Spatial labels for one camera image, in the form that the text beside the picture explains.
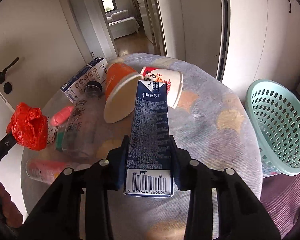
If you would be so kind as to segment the person left hand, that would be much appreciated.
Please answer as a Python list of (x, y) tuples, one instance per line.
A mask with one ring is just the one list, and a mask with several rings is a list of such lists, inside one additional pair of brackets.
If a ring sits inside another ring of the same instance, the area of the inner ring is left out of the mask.
[(2, 211), (6, 218), (7, 225), (12, 228), (18, 228), (23, 224), (23, 215), (17, 206), (12, 202), (10, 194), (5, 190), (0, 182), (0, 198), (2, 203)]

